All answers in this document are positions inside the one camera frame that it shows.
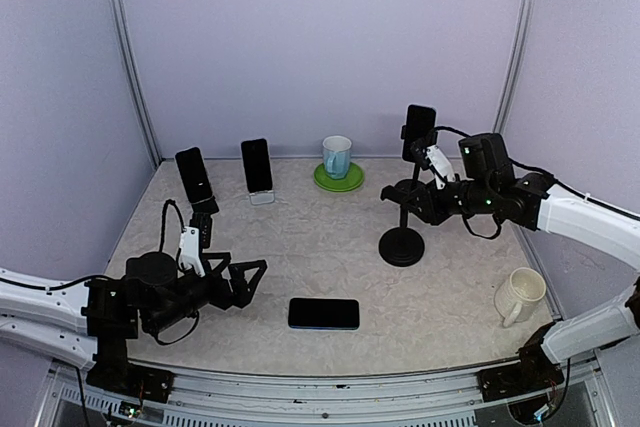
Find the white folding phone stand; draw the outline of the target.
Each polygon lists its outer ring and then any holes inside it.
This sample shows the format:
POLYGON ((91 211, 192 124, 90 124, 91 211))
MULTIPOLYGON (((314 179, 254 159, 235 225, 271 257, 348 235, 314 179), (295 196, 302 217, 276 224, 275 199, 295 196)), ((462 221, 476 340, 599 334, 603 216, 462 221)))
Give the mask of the white folding phone stand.
POLYGON ((249 201, 253 206, 271 204, 275 201, 275 191, 268 189, 250 192, 249 201))

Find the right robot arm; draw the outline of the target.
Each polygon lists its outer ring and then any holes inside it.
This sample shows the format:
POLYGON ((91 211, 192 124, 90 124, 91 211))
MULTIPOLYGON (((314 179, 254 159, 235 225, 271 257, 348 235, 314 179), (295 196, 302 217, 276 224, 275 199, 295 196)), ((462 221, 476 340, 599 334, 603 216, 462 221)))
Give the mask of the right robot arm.
MULTIPOLYGON (((468 221, 489 215, 495 225, 510 221, 532 231, 575 240, 633 269, 639 267, 639 217, 589 194, 580 193, 544 169, 514 170, 503 137, 484 133, 463 137, 458 145, 465 175, 459 177, 435 145, 435 135, 409 148, 418 170, 429 170, 427 184, 417 180, 388 185, 381 198, 398 204, 424 223, 438 226, 452 216, 468 221)), ((633 284, 609 301, 578 316, 539 329, 520 349, 511 380, 523 391, 546 379, 551 365, 595 348, 615 345, 639 333, 639 286, 633 284)))

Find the black pole stand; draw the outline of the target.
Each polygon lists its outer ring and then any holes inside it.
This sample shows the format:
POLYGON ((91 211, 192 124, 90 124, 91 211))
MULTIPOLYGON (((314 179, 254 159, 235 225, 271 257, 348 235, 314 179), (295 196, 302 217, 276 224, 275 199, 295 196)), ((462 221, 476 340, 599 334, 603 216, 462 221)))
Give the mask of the black pole stand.
MULTIPOLYGON (((437 129, 434 127, 433 129, 431 129, 429 131, 429 133, 422 138, 426 138, 428 141, 428 144, 430 146, 433 146, 436 144, 437 142, 437 129)), ((412 173, 412 177, 410 179, 404 179, 399 181, 396 186, 400 189, 403 190, 410 190, 413 189, 414 187, 416 187, 417 185, 420 185, 421 182, 419 181, 419 177, 420 177, 420 172, 422 171, 422 169, 417 166, 415 164, 415 162, 412 163, 413 164, 413 173, 412 173)))
POLYGON ((424 255, 425 243, 422 236, 409 227, 409 211, 400 208, 399 226, 386 231, 378 243, 381 258, 395 267, 409 267, 424 255))

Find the teal phone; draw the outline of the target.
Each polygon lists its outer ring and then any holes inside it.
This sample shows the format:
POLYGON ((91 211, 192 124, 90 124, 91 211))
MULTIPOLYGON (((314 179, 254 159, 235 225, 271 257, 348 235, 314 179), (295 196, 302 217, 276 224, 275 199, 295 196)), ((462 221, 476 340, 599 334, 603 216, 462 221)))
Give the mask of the teal phone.
POLYGON ((433 107, 411 104, 407 107, 405 124, 401 129, 402 159, 413 163, 411 145, 416 140, 425 137, 435 127, 437 112, 433 107))

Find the black phone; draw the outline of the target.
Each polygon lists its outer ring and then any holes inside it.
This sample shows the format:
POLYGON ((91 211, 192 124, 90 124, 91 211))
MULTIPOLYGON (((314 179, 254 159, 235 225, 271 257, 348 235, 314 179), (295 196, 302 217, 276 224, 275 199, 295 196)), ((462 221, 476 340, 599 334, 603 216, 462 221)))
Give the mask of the black phone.
POLYGON ((213 197, 208 173, 198 147, 177 152, 175 161, 191 204, 202 203, 213 197))
POLYGON ((248 192, 253 194, 271 191, 273 179, 267 140, 260 138, 243 141, 241 154, 248 192))

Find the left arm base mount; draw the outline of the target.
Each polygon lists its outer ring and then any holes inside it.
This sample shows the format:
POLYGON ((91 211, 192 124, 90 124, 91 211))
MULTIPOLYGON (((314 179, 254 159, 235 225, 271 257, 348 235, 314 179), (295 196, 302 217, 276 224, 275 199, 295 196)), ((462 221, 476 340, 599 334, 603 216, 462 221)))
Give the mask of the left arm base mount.
POLYGON ((142 401, 168 402, 175 375, 168 370, 131 363, 125 339, 99 338, 93 361, 86 375, 90 386, 142 401))

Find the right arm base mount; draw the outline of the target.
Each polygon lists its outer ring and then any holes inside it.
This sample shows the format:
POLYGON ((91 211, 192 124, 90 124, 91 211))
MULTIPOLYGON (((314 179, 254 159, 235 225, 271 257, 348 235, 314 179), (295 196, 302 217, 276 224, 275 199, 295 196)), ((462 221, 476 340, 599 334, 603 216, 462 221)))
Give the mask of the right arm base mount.
POLYGON ((553 363, 542 350, 544 335, 554 326, 543 325, 518 349, 518 361, 477 373, 482 399, 492 402, 560 385, 565 381, 560 363, 553 363))

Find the blue phone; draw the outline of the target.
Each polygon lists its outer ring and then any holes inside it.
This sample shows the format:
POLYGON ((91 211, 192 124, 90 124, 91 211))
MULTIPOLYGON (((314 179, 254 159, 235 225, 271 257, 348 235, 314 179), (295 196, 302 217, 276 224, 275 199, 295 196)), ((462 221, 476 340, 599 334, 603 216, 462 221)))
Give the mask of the blue phone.
POLYGON ((357 330, 359 303, 355 299, 292 298, 288 325, 295 329, 357 330))

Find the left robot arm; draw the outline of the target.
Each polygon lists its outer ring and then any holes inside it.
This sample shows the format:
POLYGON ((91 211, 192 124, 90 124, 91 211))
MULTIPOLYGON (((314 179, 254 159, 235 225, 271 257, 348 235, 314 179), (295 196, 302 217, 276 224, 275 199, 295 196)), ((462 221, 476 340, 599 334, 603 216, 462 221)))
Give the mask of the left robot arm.
POLYGON ((251 303, 267 262, 233 263, 231 254, 204 253, 198 267, 180 268, 164 252, 126 261, 120 278, 89 275, 73 281, 1 271, 1 309, 43 326, 57 326, 99 345, 124 348, 140 332, 157 344, 160 334, 186 318, 199 322, 206 305, 221 310, 251 303))

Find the black folding phone stand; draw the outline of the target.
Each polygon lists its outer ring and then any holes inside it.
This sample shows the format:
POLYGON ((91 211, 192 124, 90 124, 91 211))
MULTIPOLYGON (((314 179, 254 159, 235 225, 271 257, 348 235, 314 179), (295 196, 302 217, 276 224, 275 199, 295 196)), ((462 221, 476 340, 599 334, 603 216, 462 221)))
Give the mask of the black folding phone stand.
POLYGON ((194 202, 191 207, 194 214, 214 215, 219 212, 219 206, 214 196, 194 202))

